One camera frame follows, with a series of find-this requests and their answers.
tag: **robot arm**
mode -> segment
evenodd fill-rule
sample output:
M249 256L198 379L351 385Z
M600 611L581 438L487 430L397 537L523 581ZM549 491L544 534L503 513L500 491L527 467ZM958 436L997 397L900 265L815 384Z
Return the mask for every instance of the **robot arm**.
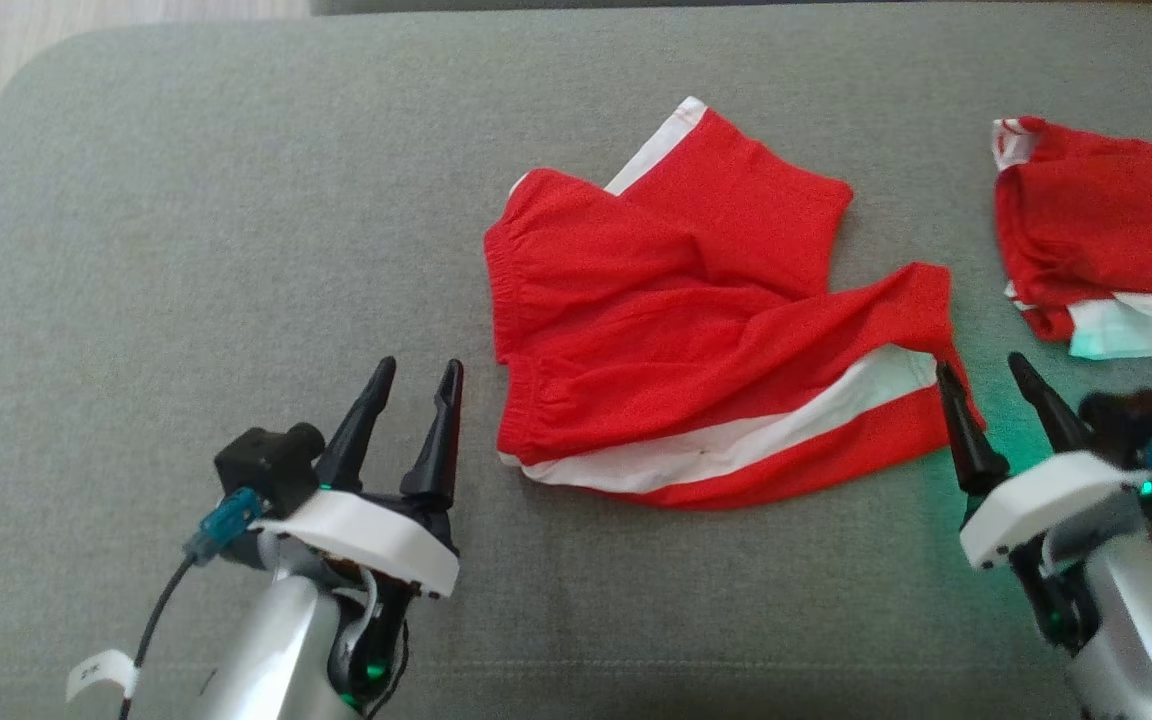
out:
M1152 391L1093 393L1074 414L1020 354L1009 357L1052 457L1010 475L938 369L970 564L1008 564L1039 634L1069 652L1084 717L1152 720Z
M287 433L250 429L215 455L225 500L187 544L185 566L219 553L270 571L273 583L206 684L198 719L374 717L407 666L408 604L456 586L447 511L465 370L449 361L435 418L399 495L372 495L362 486L362 462L394 370L393 357L380 361L329 444L301 423ZM139 668L141 660L129 685Z

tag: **label tag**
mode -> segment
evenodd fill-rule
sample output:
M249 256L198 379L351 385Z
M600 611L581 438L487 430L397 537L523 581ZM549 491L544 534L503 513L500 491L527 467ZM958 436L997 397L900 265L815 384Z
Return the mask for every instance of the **label tag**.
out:
M1025 310L1038 309L1037 305L1030 305L1028 304L1028 302L1020 301L1020 295L1016 293L1016 283L1011 281L1007 281L1007 287L1002 288L1002 293L1007 296L1007 300L1009 300L1011 304L1016 306L1016 310L1021 311L1021 313L1024 313Z
M74 700L74 696L100 682L114 683L123 688L124 698L132 697L137 675L136 664L123 651L97 652L69 670L69 682L65 684L65 702Z
M1115 291L1114 300L1137 311L1137 313L1152 318L1152 295L1149 295L1147 291Z

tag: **gray cushion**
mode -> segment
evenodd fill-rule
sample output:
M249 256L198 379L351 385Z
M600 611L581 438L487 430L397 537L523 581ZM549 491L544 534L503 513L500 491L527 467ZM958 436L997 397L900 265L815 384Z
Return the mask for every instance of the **gray cushion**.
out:
M310 0L314 15L420 10L540 10L562 8L657 8L672 5L768 5L785 0ZM820 0L797 0L814 3Z
M1152 138L1152 6L842 5L314 18L90 35L0 101L0 717L131 651L253 424L334 427L397 356L366 480L394 488L465 361L457 593L412 608L385 717L1069 717L1061 655L968 569L945 452L759 509L685 514L500 465L482 233L536 165L605 181L685 94L856 200L833 287L952 265L1002 450L1044 455L1020 348L1076 397L1152 386L1001 297L993 118ZM135 717L182 717L260 574L187 577Z

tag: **white label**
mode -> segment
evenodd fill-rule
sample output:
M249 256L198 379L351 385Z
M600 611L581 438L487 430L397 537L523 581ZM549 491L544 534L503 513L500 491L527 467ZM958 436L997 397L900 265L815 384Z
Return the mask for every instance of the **white label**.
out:
M1028 302L1021 302L1016 300L1016 283L1007 281L1007 287L1002 288L1002 293L1007 296L1007 300L1011 301L1011 304L1016 306L1016 310L1034 310L1037 305L1030 305Z
M123 688L124 698L132 697L137 675L136 664L123 651L97 652L69 670L69 682L65 684L65 702L74 700L74 696L100 682L114 683Z
M1152 318L1152 295L1149 295L1147 291L1115 291L1114 300L1137 311L1137 313Z
M990 145L993 151L993 161L998 165L998 172L1001 173L1013 165L1021 165L1033 158L1034 147L1038 146L1038 136L1021 126L1016 118L995 120Z

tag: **white stripe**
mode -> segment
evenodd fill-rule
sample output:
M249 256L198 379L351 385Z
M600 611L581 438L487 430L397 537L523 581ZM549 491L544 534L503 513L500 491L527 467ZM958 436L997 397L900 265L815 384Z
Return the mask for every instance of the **white stripe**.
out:
M552 486L652 492L735 473L934 382L934 357L885 344L861 357L825 392L791 414L730 420L536 465L522 465L517 457L503 454L500 458L507 465L521 467L526 477Z
M664 159L665 156L675 149L687 134L698 126L700 118L705 114L704 103L695 97L687 97L679 107L673 111L669 119L657 129L655 135L643 143L643 147L635 152L634 158L621 168L620 173L607 183L604 190L612 195L620 195L626 191L637 179L649 174L649 170Z
M1152 314L1119 300L1084 300L1069 306L1069 354L1092 361L1152 357Z
M513 184L509 185L509 195L513 195L513 191L518 190L518 185L522 184L522 181L525 181L526 174L529 173L522 173L521 179L516 179L516 181L513 181Z
M1152 293L1115 291L1114 300L1137 311L1137 313L1149 314L1152 318Z

